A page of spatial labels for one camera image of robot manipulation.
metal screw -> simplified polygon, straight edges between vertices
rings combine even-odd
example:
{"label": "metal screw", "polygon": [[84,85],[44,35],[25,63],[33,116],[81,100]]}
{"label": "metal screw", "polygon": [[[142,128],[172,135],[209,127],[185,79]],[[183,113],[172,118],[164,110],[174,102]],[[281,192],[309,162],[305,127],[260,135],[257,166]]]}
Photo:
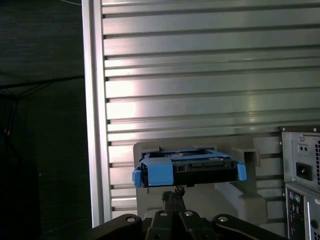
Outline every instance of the metal screw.
{"label": "metal screw", "polygon": [[192,216],[194,213],[193,213],[192,211],[186,211],[184,214],[185,214],[186,216],[190,217],[190,216]]}
{"label": "metal screw", "polygon": [[219,217],[218,218],[218,220],[220,221],[220,222],[228,222],[228,218],[226,218],[225,216],[221,216],[221,217]]}
{"label": "metal screw", "polygon": [[134,222],[136,219],[134,219],[133,217],[129,217],[129,218],[127,218],[126,220],[127,220],[128,222],[132,223],[132,222]]}

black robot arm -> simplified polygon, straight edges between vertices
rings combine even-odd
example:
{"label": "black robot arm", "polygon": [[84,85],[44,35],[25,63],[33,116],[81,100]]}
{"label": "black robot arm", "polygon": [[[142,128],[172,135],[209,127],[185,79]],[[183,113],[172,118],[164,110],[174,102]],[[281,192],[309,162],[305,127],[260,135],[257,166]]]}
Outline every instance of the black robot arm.
{"label": "black robot arm", "polygon": [[124,214],[93,228],[86,240],[286,240],[237,217],[219,214],[212,221],[185,207],[184,188],[162,195],[163,209],[142,220]]}

aluminum panel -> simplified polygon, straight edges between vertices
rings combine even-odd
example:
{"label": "aluminum panel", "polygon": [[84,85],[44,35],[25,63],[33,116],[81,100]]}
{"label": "aluminum panel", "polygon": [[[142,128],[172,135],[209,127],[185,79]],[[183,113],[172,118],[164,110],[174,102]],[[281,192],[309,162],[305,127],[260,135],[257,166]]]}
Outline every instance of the aluminum panel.
{"label": "aluminum panel", "polygon": [[268,219],[283,219],[286,212],[286,203],[284,201],[269,201]]}
{"label": "aluminum panel", "polygon": [[[288,123],[287,126],[297,126],[305,124],[315,124],[319,121],[303,121]],[[279,129],[279,124],[263,124],[263,125],[233,125],[233,126],[219,126],[219,127],[198,127],[185,129],[164,129],[154,131],[130,131],[109,133],[109,140],[113,142],[136,142],[140,140],[152,139],[167,139],[167,138],[190,138],[190,137],[208,137],[221,135],[240,135],[240,134],[254,134],[254,133],[268,133],[276,132]]]}
{"label": "aluminum panel", "polygon": [[[99,145],[90,177],[102,182],[91,188],[103,190],[104,221],[110,201],[113,218],[135,211],[134,143],[320,122],[320,0],[82,1],[94,10],[84,24],[85,50],[97,62],[86,61],[94,78],[86,75],[88,120]],[[268,180],[281,173],[279,160],[266,156],[280,152],[279,139],[254,144],[271,158],[257,168],[258,190],[280,197],[283,181]],[[269,211],[279,227],[276,209]]]}
{"label": "aluminum panel", "polygon": [[139,75],[178,75],[178,74],[195,74],[195,73],[210,73],[219,74],[225,71],[244,71],[244,70],[263,70],[263,69],[283,69],[283,68],[303,68],[303,67],[318,67],[320,66],[319,59],[283,59],[270,60],[270,61],[244,61],[244,62],[225,62],[225,63],[206,63],[201,65],[194,63],[165,65],[165,66],[148,66],[148,67],[135,67],[135,68],[120,68],[120,69],[107,69],[105,75],[112,77],[131,77]]}
{"label": "aluminum panel", "polygon": [[137,207],[137,198],[134,197],[122,197],[122,198],[112,198],[112,207],[127,207],[132,206]]}
{"label": "aluminum panel", "polygon": [[111,17],[103,19],[103,34],[300,26],[317,24],[319,15],[320,9],[305,8]]}
{"label": "aluminum panel", "polygon": [[135,188],[112,189],[111,196],[113,198],[135,197],[136,189]]}
{"label": "aluminum panel", "polygon": [[111,185],[132,185],[133,167],[111,167],[110,184]]}
{"label": "aluminum panel", "polygon": [[227,96],[181,96],[106,104],[108,119],[155,118],[206,114],[318,108],[320,91]]}
{"label": "aluminum panel", "polygon": [[111,164],[133,163],[133,145],[109,146],[109,162]]}
{"label": "aluminum panel", "polygon": [[274,137],[255,137],[253,146],[260,150],[260,154],[277,154],[280,153],[280,139]]}
{"label": "aluminum panel", "polygon": [[283,180],[260,180],[256,182],[257,189],[280,189],[284,187]]}
{"label": "aluminum panel", "polygon": [[[157,118],[157,119],[140,119],[135,121],[111,121],[108,125],[108,130],[110,132],[109,136],[113,136],[113,133],[116,132],[130,132],[130,131],[150,131],[150,130],[161,130],[161,129],[188,129],[196,128],[199,126],[212,126],[212,127],[223,127],[223,126],[243,126],[243,125],[260,125],[271,122],[289,122],[290,120],[295,119],[295,121],[305,121],[306,119],[311,121],[316,121],[320,119],[320,112],[315,110],[307,109],[306,111],[273,111],[273,112],[251,112],[251,113],[239,113],[239,114],[217,114],[217,115],[200,115],[200,116],[185,116],[185,117],[172,117],[168,118]],[[261,148],[264,153],[279,152],[278,142],[272,141],[272,148],[274,152],[270,149],[264,147],[265,144],[263,141],[257,145]],[[112,153],[112,162],[121,162],[123,157],[114,153],[114,150],[124,150],[126,160],[132,159],[127,157],[127,151],[129,151],[131,146],[124,146],[124,148],[115,148],[114,146],[110,147],[110,154]]]}
{"label": "aluminum panel", "polygon": [[111,56],[316,46],[319,38],[319,28],[117,37],[104,40],[104,54]]}
{"label": "aluminum panel", "polygon": [[165,11],[199,11],[199,10],[223,10],[238,8],[266,8],[277,7],[301,7],[319,4],[319,0],[228,0],[228,1],[197,1],[191,0],[102,0],[103,14],[145,13]]}
{"label": "aluminum panel", "polygon": [[247,61],[271,61],[271,60],[290,60],[301,58],[317,58],[320,56],[320,50],[314,48],[302,49],[269,49],[244,51],[244,52],[215,52],[202,54],[184,54],[170,55],[170,56],[139,56],[120,58],[108,56],[104,61],[104,66],[110,68],[125,68],[125,67],[146,67],[154,65],[172,65],[172,64],[202,64],[202,63],[233,63],[233,62],[247,62]]}
{"label": "aluminum panel", "polygon": [[257,176],[283,175],[283,164],[281,158],[261,159],[261,166],[255,168]]}
{"label": "aluminum panel", "polygon": [[283,197],[284,193],[283,188],[269,188],[269,189],[258,189],[257,193],[260,194],[264,198],[277,198]]}

dark background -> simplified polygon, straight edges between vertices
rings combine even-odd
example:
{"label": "dark background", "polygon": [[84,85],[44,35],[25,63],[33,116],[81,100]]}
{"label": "dark background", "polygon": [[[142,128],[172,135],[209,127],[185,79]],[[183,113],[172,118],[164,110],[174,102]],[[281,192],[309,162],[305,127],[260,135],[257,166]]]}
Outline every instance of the dark background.
{"label": "dark background", "polygon": [[[0,32],[0,85],[84,74],[80,5],[2,0]],[[10,90],[17,94],[26,88]],[[39,199],[44,239],[65,239],[91,227],[85,101],[84,79],[57,82],[21,100],[11,141],[23,170],[12,173],[16,161],[0,158],[2,184],[12,185],[5,196],[10,205],[2,210],[21,208],[24,219],[15,220],[18,226],[35,222]],[[0,123],[6,122],[11,104],[0,99]]]}

